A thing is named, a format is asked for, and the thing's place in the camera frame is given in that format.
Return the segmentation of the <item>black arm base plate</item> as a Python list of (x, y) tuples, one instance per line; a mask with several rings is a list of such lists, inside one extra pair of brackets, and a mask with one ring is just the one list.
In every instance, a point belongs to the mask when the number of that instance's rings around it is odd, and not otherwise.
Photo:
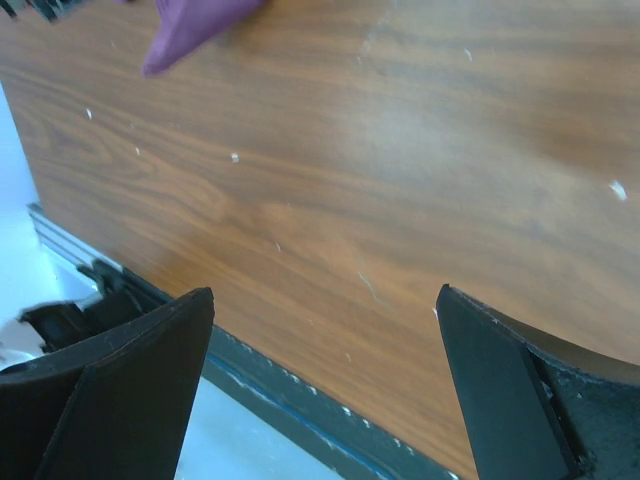
[[(47, 353), (171, 302), (130, 270), (96, 260), (80, 274), (97, 284), (99, 300), (45, 303), (21, 313)], [(374, 422), (215, 327), (204, 376), (261, 420), (345, 479), (453, 479), (455, 473)]]

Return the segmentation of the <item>purple cloth napkin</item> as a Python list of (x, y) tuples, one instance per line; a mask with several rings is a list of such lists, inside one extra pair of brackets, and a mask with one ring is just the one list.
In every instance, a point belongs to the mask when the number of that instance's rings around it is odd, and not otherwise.
[(145, 76), (159, 75), (264, 4), (258, 0), (156, 1), (159, 28), (143, 61)]

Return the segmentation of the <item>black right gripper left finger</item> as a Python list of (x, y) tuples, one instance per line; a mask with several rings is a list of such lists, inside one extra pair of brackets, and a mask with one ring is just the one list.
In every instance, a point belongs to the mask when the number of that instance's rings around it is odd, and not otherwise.
[(173, 478), (213, 320), (199, 288), (2, 371), (2, 478)]

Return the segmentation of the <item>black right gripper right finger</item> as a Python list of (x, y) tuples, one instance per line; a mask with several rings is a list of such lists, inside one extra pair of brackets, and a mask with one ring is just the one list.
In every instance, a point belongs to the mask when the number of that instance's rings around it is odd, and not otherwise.
[(480, 478), (638, 478), (638, 365), (450, 285), (435, 310)]

